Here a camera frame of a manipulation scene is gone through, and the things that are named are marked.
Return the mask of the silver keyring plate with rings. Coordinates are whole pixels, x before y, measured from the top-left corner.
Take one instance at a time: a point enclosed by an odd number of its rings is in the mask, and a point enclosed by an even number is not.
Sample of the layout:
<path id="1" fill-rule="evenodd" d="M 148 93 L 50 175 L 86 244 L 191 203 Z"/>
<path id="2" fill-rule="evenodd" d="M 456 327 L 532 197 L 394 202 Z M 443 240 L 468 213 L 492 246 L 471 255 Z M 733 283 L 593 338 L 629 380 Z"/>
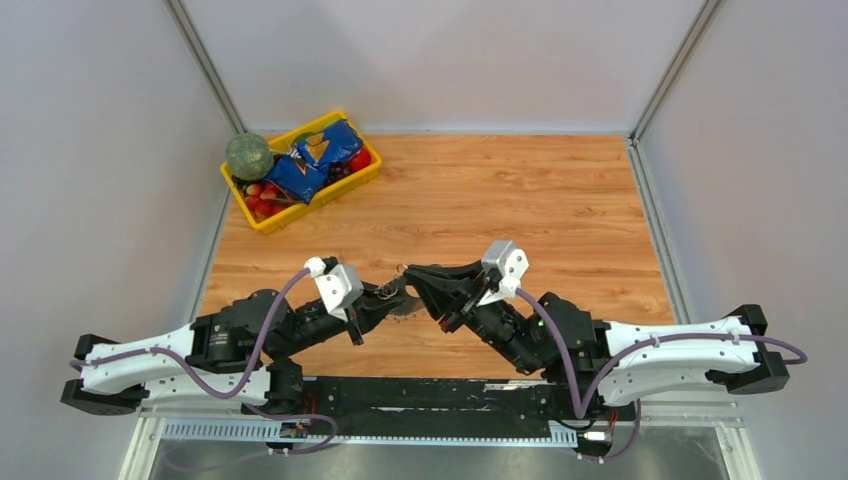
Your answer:
<path id="1" fill-rule="evenodd" d="M 396 275 L 373 290 L 374 297 L 379 301 L 378 309 L 385 317 L 394 317 L 398 322 L 424 310 L 422 300 L 409 291 L 411 286 L 405 276 L 407 269 L 406 264 L 398 264 Z"/>

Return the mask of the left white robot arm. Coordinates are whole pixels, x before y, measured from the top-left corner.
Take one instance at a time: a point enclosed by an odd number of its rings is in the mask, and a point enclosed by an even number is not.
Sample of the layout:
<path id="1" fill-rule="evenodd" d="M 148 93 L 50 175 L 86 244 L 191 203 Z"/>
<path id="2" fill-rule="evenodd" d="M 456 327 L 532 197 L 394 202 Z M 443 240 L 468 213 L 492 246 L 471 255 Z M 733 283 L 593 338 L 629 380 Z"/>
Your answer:
<path id="1" fill-rule="evenodd" d="M 298 308 L 280 301 L 251 365 L 259 330 L 277 302 L 276 291 L 259 290 L 217 313 L 141 341 L 82 335 L 72 361 L 79 376 L 65 383 L 60 401 L 88 414 L 118 416 L 142 406 L 185 405 L 231 392 L 228 403 L 244 414 L 254 408 L 292 414 L 306 399 L 302 368 L 293 355 L 340 334 L 360 345 L 384 319 L 423 307 L 401 279 L 384 286 L 367 284 L 348 309 L 347 322 L 330 315 L 319 299 Z"/>

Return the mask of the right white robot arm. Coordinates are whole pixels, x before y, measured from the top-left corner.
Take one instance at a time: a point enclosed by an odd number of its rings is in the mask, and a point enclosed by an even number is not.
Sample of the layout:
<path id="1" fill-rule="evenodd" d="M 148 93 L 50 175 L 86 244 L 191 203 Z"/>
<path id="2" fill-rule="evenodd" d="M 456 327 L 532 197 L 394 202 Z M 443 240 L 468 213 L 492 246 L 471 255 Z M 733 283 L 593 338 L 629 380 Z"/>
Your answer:
<path id="1" fill-rule="evenodd" d="M 693 325 L 601 321 L 551 292 L 534 299 L 521 288 L 527 268 L 518 256 L 412 265 L 403 277 L 444 332 L 465 327 L 517 372 L 565 385 L 578 417 L 697 385 L 721 385 L 733 395 L 770 393 L 790 378 L 785 347 L 765 337 L 757 305 Z"/>

